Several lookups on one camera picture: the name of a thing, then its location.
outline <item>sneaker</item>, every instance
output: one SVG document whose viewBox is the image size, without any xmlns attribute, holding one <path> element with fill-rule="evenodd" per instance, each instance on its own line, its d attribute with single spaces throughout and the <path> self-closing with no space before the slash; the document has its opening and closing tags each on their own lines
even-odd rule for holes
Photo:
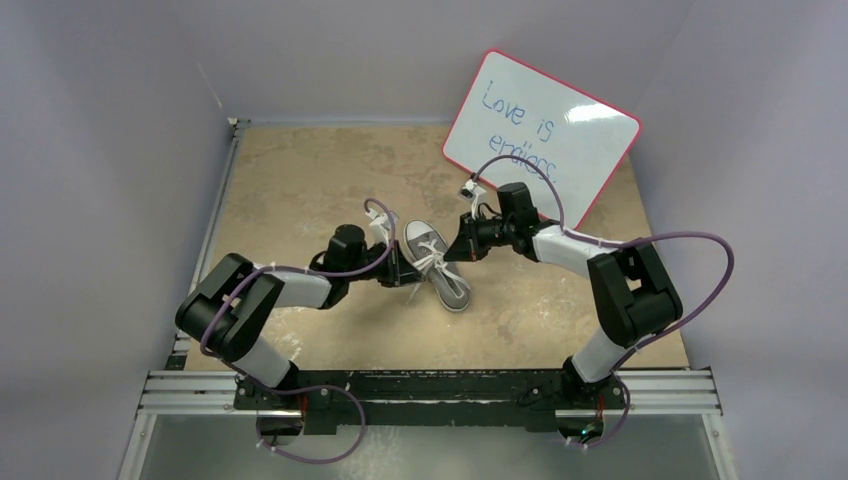
<svg viewBox="0 0 848 480">
<path fill-rule="evenodd" d="M 461 312 L 471 303 L 471 285 L 459 274 L 456 264 L 445 262 L 448 245 L 439 232 L 427 222 L 413 220 L 406 224 L 403 240 L 409 248 L 413 266 L 436 287 L 442 306 L 451 312 Z M 415 286 L 412 295 L 421 284 Z"/>
</svg>

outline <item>purple cable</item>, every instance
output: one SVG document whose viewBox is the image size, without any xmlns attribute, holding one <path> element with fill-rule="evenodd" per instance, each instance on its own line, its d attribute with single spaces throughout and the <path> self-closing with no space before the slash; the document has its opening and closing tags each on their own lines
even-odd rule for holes
<svg viewBox="0 0 848 480">
<path fill-rule="evenodd" d="M 542 169 L 537 167 L 536 164 L 534 164 L 531 161 L 525 160 L 525 159 L 523 159 L 523 158 L 521 158 L 517 155 L 498 155 L 497 157 L 494 157 L 491 160 L 489 160 L 488 162 L 484 163 L 483 166 L 480 167 L 479 170 L 472 173 L 471 174 L 471 180 L 476 182 L 480 178 L 480 175 L 483 173 L 483 170 L 488 168 L 489 165 L 497 162 L 498 160 L 504 160 L 504 159 L 507 159 L 507 158 L 512 159 L 512 160 L 519 160 L 519 161 L 524 162 L 526 165 L 529 165 L 533 170 L 536 171 L 536 173 L 539 174 L 540 177 L 542 177 L 542 180 L 545 181 L 545 183 L 548 185 L 548 188 L 551 189 L 551 193 L 553 193 L 554 201 L 556 202 L 556 205 L 557 205 L 557 210 L 559 210 L 559 224 L 560 224 L 560 227 L 562 228 L 563 235 L 565 235 L 566 237 L 572 238 L 574 240 L 580 241 L 580 242 L 591 243 L 592 245 L 599 245 L 601 247 L 619 248 L 621 246 L 621 244 L 617 243 L 617 242 L 607 242 L 607 241 L 600 241 L 599 242 L 598 239 L 584 237 L 583 235 L 580 235 L 579 233 L 577 233 L 577 232 L 569 229 L 568 227 L 566 227 L 565 226 L 565 210 L 562 208 L 562 199 L 559 198 L 559 193 L 557 193 L 556 188 L 554 188 L 554 184 L 551 183 L 551 180 L 548 178 L 548 176 L 545 174 L 545 172 L 543 172 Z"/>
<path fill-rule="evenodd" d="M 516 155 L 498 155 L 497 157 L 494 157 L 491 160 L 489 160 L 488 162 L 484 163 L 483 166 L 480 167 L 479 170 L 477 170 L 475 173 L 471 174 L 471 179 L 476 182 L 477 179 L 480 178 L 480 174 L 483 173 L 483 170 L 485 170 L 486 167 L 488 167 L 492 163 L 497 162 L 498 160 L 503 160 L 503 159 L 506 159 L 506 158 L 513 159 L 513 160 L 519 160 L 519 161 L 524 162 L 525 164 L 529 165 L 534 170 L 536 170 L 536 172 L 539 174 L 539 176 L 542 177 L 542 179 L 548 185 L 548 188 L 551 189 L 551 193 L 553 193 L 553 195 L 554 195 L 554 200 L 556 201 L 557 209 L 559 210 L 559 223 L 560 223 L 560 226 L 562 226 L 562 233 L 563 233 L 563 235 L 565 235 L 569 238 L 572 238 L 572 239 L 580 241 L 580 242 L 589 243 L 589 244 L 592 244 L 592 245 L 599 245 L 599 246 L 605 247 L 605 248 L 616 248 L 616 249 L 617 248 L 637 247 L 637 246 L 640 246 L 640 245 L 646 245 L 646 244 L 649 244 L 649 243 L 659 242 L 659 241 L 662 241 L 662 240 L 671 240 L 673 238 L 703 238 L 703 239 L 712 240 L 713 242 L 718 243 L 719 245 L 722 246 L 722 248 L 724 248 L 724 251 L 727 254 L 727 268 L 724 270 L 724 275 L 722 275 L 722 277 L 718 281 L 718 284 L 716 285 L 716 287 L 713 289 L 712 292 L 710 292 L 709 295 L 707 295 L 707 298 L 703 302 L 701 302 L 700 305 L 695 307 L 694 310 L 689 312 L 685 317 L 683 317 L 681 320 L 676 322 L 671 327 L 663 330 L 662 332 L 660 332 L 657 335 L 654 335 L 653 337 L 649 337 L 649 338 L 642 340 L 641 342 L 637 343 L 633 348 L 631 348 L 627 353 L 625 353 L 618 360 L 618 362 L 615 363 L 615 365 L 613 365 L 613 367 L 611 369 L 612 374 L 613 374 L 613 376 L 615 376 L 615 378 L 619 381 L 619 383 L 621 384 L 621 386 L 624 389 L 624 394 L 625 394 L 624 410 L 621 413 L 621 418 L 618 419 L 618 422 L 616 422 L 615 426 L 612 429 L 610 429 L 609 433 L 607 433 L 606 435 L 601 437 L 601 439 L 596 441 L 596 442 L 584 445 L 585 448 L 594 448 L 594 447 L 597 447 L 597 446 L 605 443 L 610 438 L 612 438 L 616 433 L 618 433 L 618 431 L 621 430 L 622 425 L 624 425 L 624 421 L 627 419 L 627 415 L 630 413 L 630 404 L 631 404 L 630 390 L 627 388 L 627 385 L 625 385 L 624 382 L 618 377 L 618 375 L 615 374 L 615 371 L 618 370 L 619 368 L 621 368 L 621 366 L 624 365 L 624 363 L 627 362 L 627 360 L 629 360 L 630 357 L 632 357 L 637 351 L 639 351 L 640 349 L 645 348 L 646 346 L 656 342 L 657 340 L 665 337 L 666 335 L 671 334 L 672 332 L 680 330 L 680 328 L 682 328 L 687 323 L 691 322 L 695 317 L 700 315 L 701 312 L 704 311 L 704 309 L 706 309 L 711 303 L 713 303 L 713 300 L 715 300 L 716 297 L 718 297 L 719 293 L 721 293 L 721 291 L 724 290 L 724 287 L 727 285 L 727 282 L 730 281 L 730 275 L 733 274 L 733 267 L 736 265 L 736 257 L 733 254 L 733 248 L 730 247 L 730 244 L 727 242 L 727 240 L 721 238 L 720 236 L 718 236 L 716 234 L 707 233 L 707 232 L 682 231 L 682 232 L 660 233 L 658 235 L 651 235 L 650 237 L 637 238 L 637 239 L 631 240 L 629 242 L 624 242 L 624 243 L 598 241 L 598 239 L 595 239 L 595 238 L 590 238 L 590 237 L 585 237 L 583 235 L 579 235 L 576 232 L 566 228 L 566 226 L 565 226 L 565 216 L 563 214 L 563 208 L 562 208 L 562 200 L 560 200 L 559 194 L 557 193 L 556 189 L 554 188 L 553 183 L 551 183 L 551 181 L 548 179 L 547 175 L 545 175 L 545 173 L 539 167 L 537 167 L 535 164 L 533 164 L 533 162 L 527 161 L 527 160 L 525 160 L 525 159 L 523 159 L 519 156 L 516 156 Z"/>
<path fill-rule="evenodd" d="M 356 397 L 354 397 L 352 393 L 348 392 L 347 390 L 345 390 L 341 387 L 337 387 L 335 385 L 313 385 L 313 386 L 310 386 L 310 387 L 297 388 L 297 389 L 294 389 L 294 390 L 276 390 L 276 389 L 271 388 L 267 385 L 264 385 L 259 380 L 248 375 L 248 373 L 245 372 L 244 370 L 238 368 L 237 366 L 231 364 L 230 362 L 227 362 L 223 358 L 218 357 L 217 355 L 215 355 L 214 352 L 212 352 L 211 350 L 209 350 L 209 348 L 207 348 L 207 345 L 209 344 L 209 339 L 212 337 L 212 332 L 215 330 L 215 327 L 218 326 L 218 323 L 221 321 L 221 319 L 224 318 L 224 314 L 230 309 L 230 307 L 233 304 L 233 301 L 236 298 L 238 298 L 239 295 L 241 295 L 241 292 L 244 291 L 244 289 L 247 288 L 248 285 L 253 283 L 253 281 L 256 280 L 257 277 L 259 277 L 260 275 L 262 275 L 264 273 L 267 273 L 267 272 L 283 272 L 284 271 L 284 272 L 305 273 L 307 275 L 320 275 L 322 277 L 342 278 L 342 277 L 352 277 L 352 276 L 355 276 L 355 275 L 360 275 L 360 274 L 365 273 L 365 272 L 371 270 L 372 268 L 375 268 L 378 265 L 380 265 L 380 263 L 382 263 L 383 260 L 385 260 L 389 256 L 392 249 L 394 248 L 394 243 L 395 243 L 394 240 L 395 240 L 395 237 L 396 237 L 396 235 L 395 235 L 395 230 L 396 230 L 395 229 L 395 220 L 392 216 L 392 212 L 389 210 L 389 207 L 387 207 L 383 202 L 381 202 L 381 201 L 379 201 L 375 198 L 367 198 L 365 200 L 365 203 L 363 204 L 363 206 L 365 207 L 366 211 L 369 210 L 368 204 L 370 204 L 370 203 L 376 204 L 378 207 L 380 207 L 386 213 L 386 216 L 389 217 L 389 226 L 390 226 L 390 231 L 391 231 L 391 233 L 390 233 L 391 238 L 389 239 L 389 244 L 387 245 L 387 248 L 383 251 L 382 254 L 380 254 L 380 256 L 376 260 L 374 260 L 372 263 L 370 263 L 370 264 L 368 264 L 368 265 L 366 265 L 366 266 L 364 266 L 360 269 L 353 270 L 353 271 L 350 271 L 350 272 L 321 272 L 321 271 L 318 271 L 318 270 L 309 270 L 309 269 L 304 269 L 304 268 L 295 268 L 295 267 L 286 267 L 286 266 L 279 266 L 279 267 L 277 267 L 277 266 L 273 266 L 273 267 L 267 266 L 267 267 L 257 268 L 254 271 L 252 271 L 248 276 L 246 276 L 244 278 L 244 280 L 242 280 L 236 286 L 236 288 L 233 289 L 232 293 L 230 293 L 227 300 L 224 301 L 224 304 L 221 305 L 221 308 L 219 308 L 218 312 L 215 313 L 215 316 L 212 318 L 212 321 L 209 322 L 209 326 L 206 327 L 206 330 L 204 330 L 203 336 L 200 337 L 200 352 L 202 354 L 204 354 L 208 357 L 218 358 L 218 360 L 220 360 L 224 365 L 233 369 L 237 373 L 243 375 L 245 378 L 250 379 L 250 381 L 253 384 L 258 386 L 261 390 L 263 390 L 265 392 L 268 392 L 268 393 L 271 393 L 271 394 L 274 394 L 274 395 L 299 395 L 301 393 L 314 392 L 314 391 L 317 391 L 317 390 L 327 389 L 327 390 L 332 390 L 332 391 L 335 391 L 335 392 L 340 392 L 340 393 L 344 394 L 345 396 L 347 396 L 348 398 L 350 398 L 350 400 L 356 406 L 357 411 L 359 411 L 359 419 L 360 419 L 360 427 L 361 428 L 359 430 L 359 434 L 356 437 L 356 440 L 353 442 L 353 445 L 351 445 L 350 448 L 348 448 L 347 450 L 345 450 L 341 454 L 336 455 L 335 457 L 330 457 L 330 458 L 302 457 L 300 455 L 297 455 L 297 454 L 294 454 L 294 453 L 289 453 L 289 452 L 286 452 L 285 450 L 281 450 L 279 448 L 276 448 L 276 447 L 268 444 L 268 442 L 266 442 L 262 438 L 262 435 L 261 435 L 261 432 L 260 432 L 260 429 L 259 429 L 259 420 L 261 420 L 261 417 L 257 418 L 256 433 L 259 436 L 259 440 L 262 443 L 262 445 L 273 453 L 276 453 L 278 455 L 282 455 L 282 456 L 284 456 L 286 458 L 290 458 L 292 460 L 296 460 L 298 462 L 308 463 L 308 464 L 312 464 L 312 465 L 323 465 L 323 464 L 327 464 L 327 463 L 337 462 L 337 461 L 349 456 L 351 453 L 353 453 L 353 451 L 356 450 L 356 448 L 362 442 L 362 439 L 365 437 L 365 430 L 367 428 L 366 419 L 365 419 L 365 410 L 362 408 L 362 403 L 360 403 L 359 400 Z"/>
</svg>

